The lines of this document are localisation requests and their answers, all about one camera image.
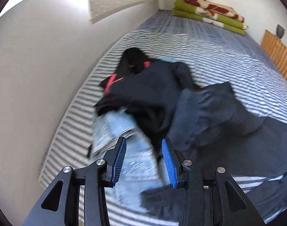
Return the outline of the dark navy blue trousers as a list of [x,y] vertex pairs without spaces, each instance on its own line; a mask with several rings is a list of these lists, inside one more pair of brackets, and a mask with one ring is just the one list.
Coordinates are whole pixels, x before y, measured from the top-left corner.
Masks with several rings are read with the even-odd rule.
[[181,91],[167,137],[204,178],[224,167],[264,222],[287,209],[287,124],[247,111],[229,83]]

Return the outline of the light blue jeans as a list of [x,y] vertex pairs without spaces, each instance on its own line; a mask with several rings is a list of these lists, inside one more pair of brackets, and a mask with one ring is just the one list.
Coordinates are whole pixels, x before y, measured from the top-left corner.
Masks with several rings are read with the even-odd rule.
[[118,183],[107,192],[124,207],[146,213],[141,205],[144,190],[159,188],[163,180],[158,170],[157,156],[150,139],[124,108],[98,115],[93,126],[93,158],[100,158],[118,137],[127,141],[127,151]]

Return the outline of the black garment with red trim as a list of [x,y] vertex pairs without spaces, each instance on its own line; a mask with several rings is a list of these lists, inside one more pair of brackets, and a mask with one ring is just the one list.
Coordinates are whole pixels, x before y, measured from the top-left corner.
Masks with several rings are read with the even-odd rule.
[[201,90],[187,64],[149,58],[136,47],[123,52],[115,72],[100,86],[104,96],[95,106],[97,114],[124,108],[155,151],[169,131],[181,91]]

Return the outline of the blue white striped bed sheet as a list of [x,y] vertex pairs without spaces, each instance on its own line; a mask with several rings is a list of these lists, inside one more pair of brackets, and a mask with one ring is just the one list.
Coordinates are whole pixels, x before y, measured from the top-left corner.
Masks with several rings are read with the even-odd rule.
[[81,168],[90,163],[95,104],[103,95],[100,82],[114,72],[123,51],[130,47],[156,59],[186,63],[200,86],[230,81],[237,99],[250,112],[287,124],[287,82],[250,36],[160,10],[115,43],[80,87],[43,160],[42,187],[64,166]]

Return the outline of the green red folded blanket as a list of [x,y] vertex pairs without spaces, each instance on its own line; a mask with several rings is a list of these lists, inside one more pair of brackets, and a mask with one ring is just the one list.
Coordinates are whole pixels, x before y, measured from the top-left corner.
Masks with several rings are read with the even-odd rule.
[[172,15],[212,24],[239,35],[249,29],[245,18],[233,8],[208,0],[176,0]]

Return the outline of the dark ceramic vase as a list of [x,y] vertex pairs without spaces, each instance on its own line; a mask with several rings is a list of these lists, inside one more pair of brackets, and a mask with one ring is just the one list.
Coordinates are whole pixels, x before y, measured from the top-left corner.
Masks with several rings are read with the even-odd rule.
[[285,29],[281,25],[278,24],[276,27],[276,36],[279,39],[282,39],[284,34],[285,34]]

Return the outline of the wooden slatted bed rail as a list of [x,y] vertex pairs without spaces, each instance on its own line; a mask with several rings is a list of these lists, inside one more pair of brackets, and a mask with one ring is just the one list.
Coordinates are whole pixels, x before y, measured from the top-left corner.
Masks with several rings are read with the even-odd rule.
[[268,30],[265,30],[260,46],[287,81],[287,47]]

